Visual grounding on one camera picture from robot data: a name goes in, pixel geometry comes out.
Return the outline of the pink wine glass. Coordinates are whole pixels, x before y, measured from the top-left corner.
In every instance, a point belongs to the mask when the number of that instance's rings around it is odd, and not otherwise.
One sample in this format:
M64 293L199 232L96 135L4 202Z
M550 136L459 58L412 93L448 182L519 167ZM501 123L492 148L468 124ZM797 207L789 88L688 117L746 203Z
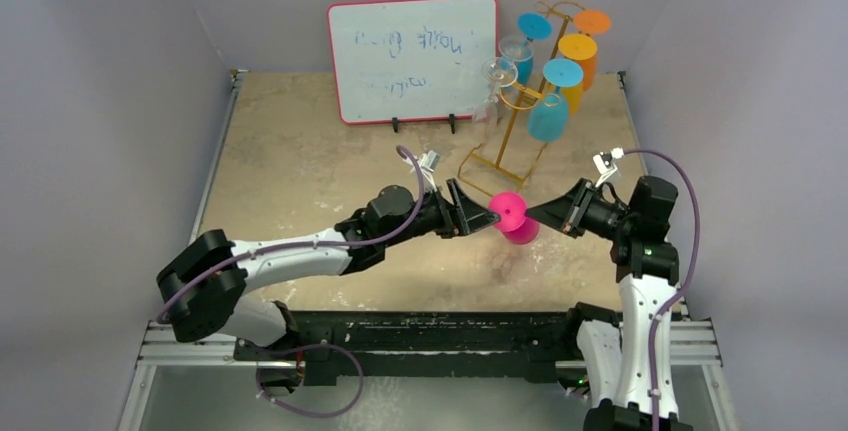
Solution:
M526 215L528 206L520 194L498 193L490 199L488 208L499 216L494 227L508 242L526 245L538 236L540 225Z

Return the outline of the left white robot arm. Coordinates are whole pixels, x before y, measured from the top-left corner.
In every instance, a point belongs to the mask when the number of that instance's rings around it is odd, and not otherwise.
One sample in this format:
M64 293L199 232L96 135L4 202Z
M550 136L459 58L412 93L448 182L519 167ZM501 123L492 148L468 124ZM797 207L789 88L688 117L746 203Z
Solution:
M472 200L450 179L450 193L423 187L417 196L390 185L351 217L322 231L274 241L229 239L223 230L199 235L156 277L164 308L156 321L181 343L224 334L259 346L272 359L292 356L298 329L287 306L252 298L259 289L316 276L369 269L386 250L434 233L443 239L474 234L499 215Z

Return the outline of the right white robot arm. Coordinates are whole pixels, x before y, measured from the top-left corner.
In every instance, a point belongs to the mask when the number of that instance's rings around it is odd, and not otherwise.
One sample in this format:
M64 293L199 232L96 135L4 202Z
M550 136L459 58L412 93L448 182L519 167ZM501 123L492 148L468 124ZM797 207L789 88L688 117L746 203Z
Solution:
M586 430L687 430L680 418L670 356L670 308L677 300L679 253L666 240L678 197L670 182L638 179L627 203L581 179L561 197L530 207L528 218L577 238L610 241L622 303L619 325L595 316L564 327L561 343L583 358L592 406Z

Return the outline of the light blue wine glass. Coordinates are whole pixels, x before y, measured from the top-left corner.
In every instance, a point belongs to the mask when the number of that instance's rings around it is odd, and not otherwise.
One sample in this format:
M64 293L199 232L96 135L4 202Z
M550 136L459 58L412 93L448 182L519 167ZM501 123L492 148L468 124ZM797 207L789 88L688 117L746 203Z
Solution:
M556 58L543 67L543 78L547 84L530 112L527 131L533 139L551 143L562 137L570 117L580 108L584 71L571 59Z

